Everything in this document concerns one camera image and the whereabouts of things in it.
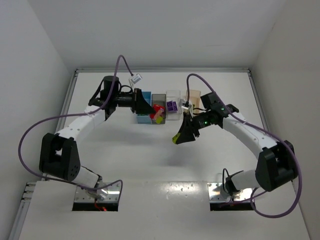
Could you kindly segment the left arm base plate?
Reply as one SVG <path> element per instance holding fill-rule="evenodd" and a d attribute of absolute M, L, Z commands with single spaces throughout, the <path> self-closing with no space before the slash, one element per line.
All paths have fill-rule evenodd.
<path fill-rule="evenodd" d="M 100 182 L 98 187 L 105 185 L 107 185 L 107 187 L 98 190 L 87 190 L 77 186 L 74 194 L 74 203 L 93 204 L 95 200 L 103 204 L 118 203 L 123 190 L 123 182 L 121 180 L 113 183 Z"/>

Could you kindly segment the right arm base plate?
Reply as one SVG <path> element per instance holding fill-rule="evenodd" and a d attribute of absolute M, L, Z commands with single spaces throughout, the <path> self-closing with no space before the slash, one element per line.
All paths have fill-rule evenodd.
<path fill-rule="evenodd" d="M 240 190 L 238 193 L 230 196 L 223 190 L 221 182 L 207 183 L 208 197 L 211 204 L 238 203 L 249 200 L 253 192 L 252 188 Z"/>

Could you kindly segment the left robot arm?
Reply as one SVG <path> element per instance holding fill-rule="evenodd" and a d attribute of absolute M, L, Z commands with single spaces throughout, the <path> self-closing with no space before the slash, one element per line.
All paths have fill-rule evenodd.
<path fill-rule="evenodd" d="M 43 174 L 95 191 L 102 186 L 102 177 L 81 165 L 78 143 L 105 122 L 116 108 L 130 108 L 139 115 L 154 114 L 142 90 L 121 91 L 118 77 L 105 76 L 90 98 L 84 112 L 68 126 L 42 138 L 39 170 Z"/>

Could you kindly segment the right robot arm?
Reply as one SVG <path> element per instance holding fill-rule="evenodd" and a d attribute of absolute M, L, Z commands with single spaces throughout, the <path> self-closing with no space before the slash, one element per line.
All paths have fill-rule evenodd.
<path fill-rule="evenodd" d="M 294 148 L 290 142 L 281 143 L 245 124 L 245 118 L 239 110 L 232 104 L 223 106 L 215 93 L 201 96 L 201 101 L 205 112 L 196 116 L 185 112 L 182 125 L 172 138 L 173 143 L 179 145 L 193 142 L 199 137 L 201 129 L 218 125 L 240 140 L 257 158 L 255 169 L 239 171 L 226 178 L 226 193 L 233 196 L 248 188 L 262 188 L 271 192 L 298 176 L 298 169 L 291 155 Z"/>

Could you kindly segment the green lego stack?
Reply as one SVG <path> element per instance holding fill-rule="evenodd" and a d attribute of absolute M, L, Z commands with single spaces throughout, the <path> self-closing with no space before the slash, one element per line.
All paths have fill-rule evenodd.
<path fill-rule="evenodd" d="M 174 136 L 172 137 L 172 142 L 173 142 L 174 144 L 176 144 L 179 137 L 180 137 L 180 133 L 177 133 L 176 135 L 174 135 Z"/>

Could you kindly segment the purple lego brick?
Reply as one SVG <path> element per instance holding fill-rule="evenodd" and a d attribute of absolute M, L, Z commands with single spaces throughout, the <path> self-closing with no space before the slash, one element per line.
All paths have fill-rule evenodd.
<path fill-rule="evenodd" d="M 168 109 L 168 112 L 169 112 L 169 113 L 176 113 L 176 112 L 178 112 L 178 107 L 177 107 L 176 102 L 173 102 L 173 107 L 167 107 L 167 109 Z"/>

